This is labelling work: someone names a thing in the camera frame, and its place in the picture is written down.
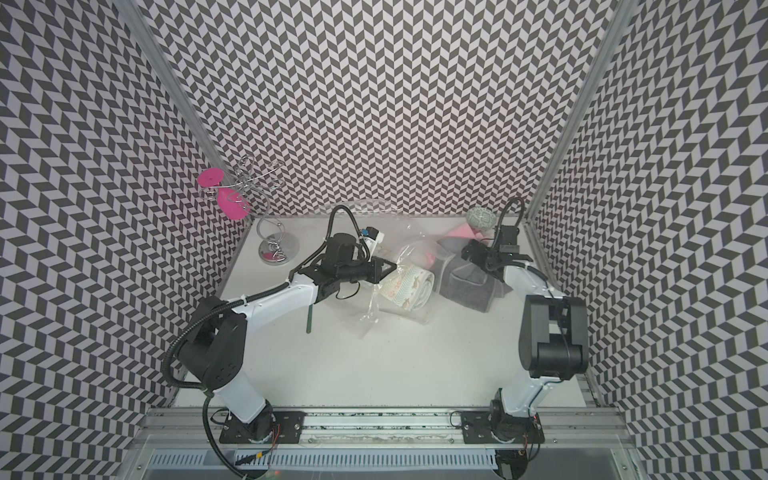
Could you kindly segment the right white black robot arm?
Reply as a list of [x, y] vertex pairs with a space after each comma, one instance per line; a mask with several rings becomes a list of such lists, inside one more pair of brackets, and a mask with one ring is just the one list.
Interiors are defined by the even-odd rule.
[[500, 443], [543, 440], [538, 407], [555, 386], [586, 372], [589, 364], [585, 301], [568, 296], [522, 254], [472, 240], [461, 256], [502, 281], [523, 301], [518, 354], [521, 370], [497, 390], [487, 428]]

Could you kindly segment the aluminium front rail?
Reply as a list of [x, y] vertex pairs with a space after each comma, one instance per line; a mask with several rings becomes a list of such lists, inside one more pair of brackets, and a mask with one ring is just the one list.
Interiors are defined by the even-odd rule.
[[481, 407], [277, 407], [282, 444], [289, 448], [628, 449], [633, 439], [613, 408], [543, 407], [528, 433], [501, 442]]

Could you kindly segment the green patterned rolled cloth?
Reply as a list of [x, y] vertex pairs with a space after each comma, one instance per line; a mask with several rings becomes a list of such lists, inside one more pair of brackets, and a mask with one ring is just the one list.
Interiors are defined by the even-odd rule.
[[491, 209], [482, 206], [471, 207], [465, 218], [474, 231], [493, 230], [498, 221], [497, 215]]

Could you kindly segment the white patterned towel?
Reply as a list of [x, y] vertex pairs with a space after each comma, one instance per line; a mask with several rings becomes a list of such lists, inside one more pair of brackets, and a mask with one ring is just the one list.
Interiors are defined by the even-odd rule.
[[404, 311], [418, 310], [429, 301], [434, 279], [432, 272], [406, 263], [381, 282], [379, 293]]

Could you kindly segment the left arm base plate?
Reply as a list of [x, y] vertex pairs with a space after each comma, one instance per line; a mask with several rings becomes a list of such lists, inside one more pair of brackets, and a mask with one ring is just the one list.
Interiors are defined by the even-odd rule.
[[229, 414], [219, 435], [222, 444], [298, 444], [306, 413], [298, 410], [262, 411], [250, 423]]

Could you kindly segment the grey towel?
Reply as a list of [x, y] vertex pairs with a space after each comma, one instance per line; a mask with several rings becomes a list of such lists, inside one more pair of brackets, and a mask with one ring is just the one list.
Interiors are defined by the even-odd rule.
[[443, 237], [437, 241], [431, 271], [434, 291], [463, 307], [487, 313], [495, 299], [502, 299], [512, 289], [461, 257], [467, 238]]

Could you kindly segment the clear plastic vacuum bag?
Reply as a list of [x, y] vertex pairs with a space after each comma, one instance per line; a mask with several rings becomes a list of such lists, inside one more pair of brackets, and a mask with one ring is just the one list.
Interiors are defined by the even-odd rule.
[[345, 204], [369, 235], [371, 254], [395, 269], [376, 285], [344, 287], [331, 301], [345, 331], [365, 337], [389, 320], [427, 324], [438, 299], [443, 271], [475, 232], [462, 217], [409, 215], [390, 201], [360, 199]]

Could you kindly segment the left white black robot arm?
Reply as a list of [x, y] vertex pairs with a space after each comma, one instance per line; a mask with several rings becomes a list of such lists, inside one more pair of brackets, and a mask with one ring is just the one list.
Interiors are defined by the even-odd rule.
[[355, 235], [332, 234], [279, 285], [235, 300], [204, 299], [169, 347], [162, 365], [165, 380], [219, 399], [248, 441], [274, 439], [273, 407], [246, 365], [254, 358], [249, 350], [256, 333], [294, 311], [310, 311], [344, 284], [376, 285], [390, 276], [397, 264], [374, 254], [384, 239], [374, 227]]

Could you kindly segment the lower pink disc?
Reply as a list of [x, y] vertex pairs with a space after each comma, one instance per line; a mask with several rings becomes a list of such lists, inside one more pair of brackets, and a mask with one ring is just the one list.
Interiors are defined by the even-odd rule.
[[219, 208], [230, 220], [242, 220], [250, 214], [249, 203], [234, 189], [218, 189], [216, 200]]

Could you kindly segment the upper pink disc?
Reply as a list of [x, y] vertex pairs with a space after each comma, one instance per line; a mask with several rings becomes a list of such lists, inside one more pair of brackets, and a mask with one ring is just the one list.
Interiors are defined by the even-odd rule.
[[202, 171], [197, 177], [197, 184], [201, 188], [214, 188], [222, 184], [225, 173], [219, 168], [208, 168]]

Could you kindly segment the pink towel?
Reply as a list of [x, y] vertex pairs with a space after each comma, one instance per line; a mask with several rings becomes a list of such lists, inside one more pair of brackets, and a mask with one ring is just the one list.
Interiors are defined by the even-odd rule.
[[[478, 239], [477, 232], [472, 229], [472, 227], [468, 223], [463, 223], [446, 234], [444, 234], [441, 239], [446, 238], [461, 238], [461, 239]], [[427, 265], [431, 267], [435, 261], [437, 260], [437, 257], [435, 254], [427, 253]]]

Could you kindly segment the teal bag sealing clip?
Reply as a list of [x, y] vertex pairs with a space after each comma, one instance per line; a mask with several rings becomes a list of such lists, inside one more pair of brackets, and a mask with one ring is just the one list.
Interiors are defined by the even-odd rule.
[[313, 329], [313, 313], [314, 313], [314, 305], [310, 305], [308, 307], [307, 311], [307, 319], [306, 319], [306, 334], [311, 334]]

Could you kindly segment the pink disc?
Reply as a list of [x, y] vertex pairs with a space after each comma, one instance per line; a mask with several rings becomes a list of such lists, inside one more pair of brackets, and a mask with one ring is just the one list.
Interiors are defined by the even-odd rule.
[[216, 200], [219, 208], [230, 220], [242, 220], [250, 214], [249, 203], [234, 189], [218, 189]]
[[201, 188], [214, 188], [222, 184], [225, 173], [219, 168], [208, 168], [202, 171], [197, 177], [197, 184]]

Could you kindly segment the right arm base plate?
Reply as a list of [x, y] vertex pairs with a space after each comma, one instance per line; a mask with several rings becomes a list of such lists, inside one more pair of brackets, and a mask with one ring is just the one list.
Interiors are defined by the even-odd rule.
[[545, 435], [538, 417], [506, 414], [496, 419], [487, 411], [459, 410], [460, 431], [465, 444], [543, 444]]

